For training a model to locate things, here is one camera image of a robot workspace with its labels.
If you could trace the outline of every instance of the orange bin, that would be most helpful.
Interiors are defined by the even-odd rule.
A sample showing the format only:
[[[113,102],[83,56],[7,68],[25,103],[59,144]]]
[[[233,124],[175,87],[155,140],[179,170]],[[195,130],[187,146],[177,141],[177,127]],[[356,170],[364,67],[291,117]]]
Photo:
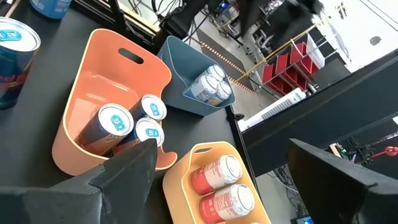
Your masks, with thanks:
[[[243,167],[243,175],[236,183],[246,184],[251,189],[254,195],[255,206],[254,210],[248,215],[228,220],[224,224],[250,224],[254,222],[271,224],[249,172],[245,169],[241,156],[228,142],[197,144],[166,172],[163,179],[163,191],[174,223],[205,223],[199,214],[199,202],[202,196],[198,195],[192,188],[190,176],[199,167],[219,159],[222,155],[229,154],[236,156],[240,161]]]
[[[170,70],[155,55],[111,30],[94,30],[54,140],[56,165],[79,175],[109,159],[85,151],[74,139],[101,106],[117,103],[129,109],[145,94],[160,97],[170,79]],[[175,152],[159,147],[156,169],[167,169],[176,160]]]

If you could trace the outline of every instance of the white can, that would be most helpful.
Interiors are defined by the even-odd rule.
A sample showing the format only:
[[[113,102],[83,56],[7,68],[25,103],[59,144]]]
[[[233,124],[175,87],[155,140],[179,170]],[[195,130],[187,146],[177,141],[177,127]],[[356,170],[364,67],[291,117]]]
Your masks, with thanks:
[[[254,204],[250,188],[244,184],[234,184],[203,197],[199,212],[205,223],[220,223],[249,214]]]
[[[183,94],[187,97],[204,102],[209,97],[216,94],[218,81],[211,75],[203,75],[196,79],[190,87],[184,90]]]
[[[221,156],[191,175],[191,184],[196,193],[205,195],[220,187],[235,183],[242,177],[242,166],[233,155]]]
[[[215,95],[209,97],[206,100],[206,103],[212,106],[218,106],[220,103],[224,102],[231,96],[232,89],[231,87],[224,81],[221,81],[220,85],[218,86],[217,92]]]
[[[204,72],[202,72],[202,74],[200,74],[198,78],[204,75],[211,75],[212,77],[215,77],[219,82],[223,81],[223,79],[225,78],[225,72],[219,65],[212,65],[208,67]]]

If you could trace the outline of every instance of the can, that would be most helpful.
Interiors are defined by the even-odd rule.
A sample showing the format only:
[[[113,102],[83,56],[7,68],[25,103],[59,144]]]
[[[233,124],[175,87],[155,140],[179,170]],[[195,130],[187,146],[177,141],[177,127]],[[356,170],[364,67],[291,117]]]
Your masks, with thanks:
[[[32,28],[0,17],[0,108],[17,103],[39,47],[40,37]]]
[[[220,82],[220,85],[218,86],[216,94],[213,96],[209,97],[206,100],[206,103],[212,105],[212,106],[218,106],[220,103],[224,102],[231,96],[232,94],[232,89],[231,87],[224,81]]]
[[[123,152],[147,139],[155,138],[157,147],[163,145],[164,132],[161,125],[153,119],[141,118],[136,122],[132,132],[127,135],[113,150],[114,154]]]
[[[242,166],[234,155],[223,155],[191,175],[191,184],[196,193],[205,195],[220,187],[235,183],[242,177]]]
[[[211,75],[203,75],[196,79],[190,87],[184,90],[187,97],[205,102],[217,92],[218,81]]]
[[[254,196],[244,184],[234,184],[200,200],[199,212],[206,224],[243,217],[254,209]]]
[[[146,94],[130,109],[130,113],[136,121],[144,117],[162,121],[166,117],[167,109],[159,97]]]
[[[199,75],[198,78],[204,75],[211,75],[212,77],[215,77],[219,82],[223,81],[225,78],[225,72],[219,65],[212,65],[208,67],[204,72]]]
[[[30,5],[39,13],[51,19],[62,19],[72,0],[30,0]]]
[[[133,127],[134,120],[127,109],[108,103],[81,130],[76,143],[88,152],[102,156],[127,136]]]

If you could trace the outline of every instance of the pull tab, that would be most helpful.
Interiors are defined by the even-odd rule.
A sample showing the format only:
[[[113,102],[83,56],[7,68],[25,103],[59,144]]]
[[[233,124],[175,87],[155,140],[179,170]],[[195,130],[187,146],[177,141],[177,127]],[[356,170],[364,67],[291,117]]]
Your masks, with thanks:
[[[119,115],[113,115],[111,117],[111,121],[112,121],[114,127],[116,128],[116,130],[118,130],[118,131],[122,131],[126,128],[126,126],[124,125],[124,123]]]
[[[147,133],[147,136],[150,138],[157,138],[159,137],[159,131],[157,129],[154,128],[147,128],[145,130],[145,132]]]
[[[157,108],[155,103],[151,103],[150,104],[150,109],[152,110],[152,113],[154,114],[154,116],[159,116],[160,115],[160,111]]]
[[[0,41],[22,40],[22,35],[16,30],[0,30]]]

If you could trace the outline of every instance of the white radiator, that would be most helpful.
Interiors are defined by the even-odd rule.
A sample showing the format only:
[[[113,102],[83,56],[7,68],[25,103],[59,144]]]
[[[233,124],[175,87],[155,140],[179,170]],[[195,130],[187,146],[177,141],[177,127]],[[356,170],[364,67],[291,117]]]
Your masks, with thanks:
[[[251,118],[247,120],[240,120],[238,121],[239,129],[241,131],[245,131],[254,125],[264,121],[265,119],[274,116],[275,114],[281,112],[282,110],[289,108],[290,106],[298,103],[299,101],[305,99],[305,93],[300,89],[296,88],[295,90],[291,91],[289,94],[285,95],[281,99],[277,100],[275,103],[267,106],[262,111],[258,112]]]

